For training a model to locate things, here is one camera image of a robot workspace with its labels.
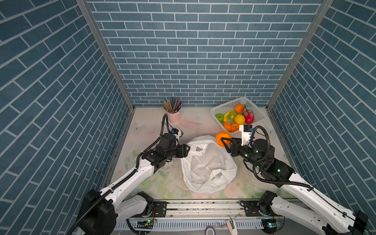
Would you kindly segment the round orange toy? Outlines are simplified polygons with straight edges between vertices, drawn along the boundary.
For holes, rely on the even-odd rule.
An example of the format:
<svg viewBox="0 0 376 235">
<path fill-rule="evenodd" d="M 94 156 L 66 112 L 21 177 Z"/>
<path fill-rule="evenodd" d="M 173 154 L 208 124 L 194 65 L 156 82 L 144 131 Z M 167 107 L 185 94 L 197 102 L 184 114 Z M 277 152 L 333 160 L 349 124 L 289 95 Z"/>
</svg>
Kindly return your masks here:
<svg viewBox="0 0 376 235">
<path fill-rule="evenodd" d="M 239 124 L 233 123 L 233 124 L 231 124 L 230 132 L 233 133 L 233 132 L 239 131 L 239 128 L 240 128 Z"/>
</svg>

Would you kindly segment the white plastic bag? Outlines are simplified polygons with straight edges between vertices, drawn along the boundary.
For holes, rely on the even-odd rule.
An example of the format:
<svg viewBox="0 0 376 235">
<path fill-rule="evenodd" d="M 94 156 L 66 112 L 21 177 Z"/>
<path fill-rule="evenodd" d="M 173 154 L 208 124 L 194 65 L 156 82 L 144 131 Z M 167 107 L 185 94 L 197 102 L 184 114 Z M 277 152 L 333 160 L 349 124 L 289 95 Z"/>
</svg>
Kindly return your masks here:
<svg viewBox="0 0 376 235">
<path fill-rule="evenodd" d="M 236 177 L 238 167 L 215 137 L 205 135 L 188 142 L 191 148 L 181 159 L 183 180 L 187 188 L 201 194 L 223 190 Z"/>
</svg>

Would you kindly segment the pink dragon fruit toy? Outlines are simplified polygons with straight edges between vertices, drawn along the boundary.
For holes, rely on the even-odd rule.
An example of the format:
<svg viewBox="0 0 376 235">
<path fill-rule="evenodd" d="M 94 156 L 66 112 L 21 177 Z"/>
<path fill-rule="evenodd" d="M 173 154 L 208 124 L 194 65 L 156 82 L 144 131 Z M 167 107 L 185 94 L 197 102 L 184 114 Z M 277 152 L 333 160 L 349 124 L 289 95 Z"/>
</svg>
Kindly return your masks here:
<svg viewBox="0 0 376 235">
<path fill-rule="evenodd" d="M 246 124 L 252 124 L 255 120 L 255 116 L 252 111 L 247 111 L 246 109 L 243 112 Z"/>
</svg>

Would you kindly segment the orange persimmon toy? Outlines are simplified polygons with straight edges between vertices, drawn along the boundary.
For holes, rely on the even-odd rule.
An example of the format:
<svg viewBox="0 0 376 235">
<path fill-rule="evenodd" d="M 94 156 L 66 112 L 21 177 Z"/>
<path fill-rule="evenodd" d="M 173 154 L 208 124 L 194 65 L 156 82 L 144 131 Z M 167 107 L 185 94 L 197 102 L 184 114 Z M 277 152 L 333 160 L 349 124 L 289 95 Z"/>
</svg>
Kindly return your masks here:
<svg viewBox="0 0 376 235">
<path fill-rule="evenodd" d="M 224 146 L 229 146 L 231 144 L 232 136 L 230 133 L 226 131 L 222 131 L 216 135 L 215 139 L 216 139 L 216 143 L 220 147 L 224 147 Z"/>
<path fill-rule="evenodd" d="M 223 127 L 228 131 L 231 132 L 232 124 L 229 122 L 223 122 Z"/>
</svg>

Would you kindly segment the green pear toy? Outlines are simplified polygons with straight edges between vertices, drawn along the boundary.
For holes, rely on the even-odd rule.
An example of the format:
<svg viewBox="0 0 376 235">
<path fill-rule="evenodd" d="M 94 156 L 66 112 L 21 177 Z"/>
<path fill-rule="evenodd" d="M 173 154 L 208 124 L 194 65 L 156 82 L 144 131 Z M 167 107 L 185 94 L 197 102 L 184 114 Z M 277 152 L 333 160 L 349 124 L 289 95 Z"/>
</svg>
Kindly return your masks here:
<svg viewBox="0 0 376 235">
<path fill-rule="evenodd" d="M 238 115 L 236 111 L 230 111 L 228 112 L 227 120 L 228 121 L 234 121 L 235 117 Z"/>
</svg>

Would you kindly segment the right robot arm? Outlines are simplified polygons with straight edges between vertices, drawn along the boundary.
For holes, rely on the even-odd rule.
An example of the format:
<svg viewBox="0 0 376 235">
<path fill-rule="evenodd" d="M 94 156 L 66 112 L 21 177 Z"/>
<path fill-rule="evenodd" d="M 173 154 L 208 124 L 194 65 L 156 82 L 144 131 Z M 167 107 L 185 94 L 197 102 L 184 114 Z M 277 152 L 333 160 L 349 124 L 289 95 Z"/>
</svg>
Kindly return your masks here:
<svg viewBox="0 0 376 235">
<path fill-rule="evenodd" d="M 275 149 L 268 140 L 257 139 L 251 145 L 243 145 L 239 138 L 220 141 L 232 157 L 240 156 L 245 164 L 252 164 L 249 170 L 259 181 L 283 189 L 305 205 L 266 191 L 258 201 L 260 214 L 289 218 L 321 235 L 362 235 L 368 230 L 364 212 L 352 211 L 310 185 L 292 167 L 274 157 Z"/>
</svg>

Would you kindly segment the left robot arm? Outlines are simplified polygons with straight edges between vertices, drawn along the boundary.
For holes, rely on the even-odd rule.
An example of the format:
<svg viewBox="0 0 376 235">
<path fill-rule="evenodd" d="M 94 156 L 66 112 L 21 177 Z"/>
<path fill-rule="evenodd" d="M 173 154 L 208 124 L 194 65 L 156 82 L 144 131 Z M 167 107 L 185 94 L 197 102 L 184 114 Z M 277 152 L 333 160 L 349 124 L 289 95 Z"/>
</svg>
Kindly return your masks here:
<svg viewBox="0 0 376 235">
<path fill-rule="evenodd" d="M 71 235 L 79 227 L 87 235 L 109 235 L 117 224 L 135 215 L 149 215 L 153 198 L 144 192 L 131 199 L 126 197 L 145 179 L 173 158 L 186 158 L 190 146 L 180 144 L 179 137 L 162 134 L 136 159 L 136 166 L 117 181 L 99 191 L 90 190 L 83 198 L 76 222 L 67 232 Z"/>
</svg>

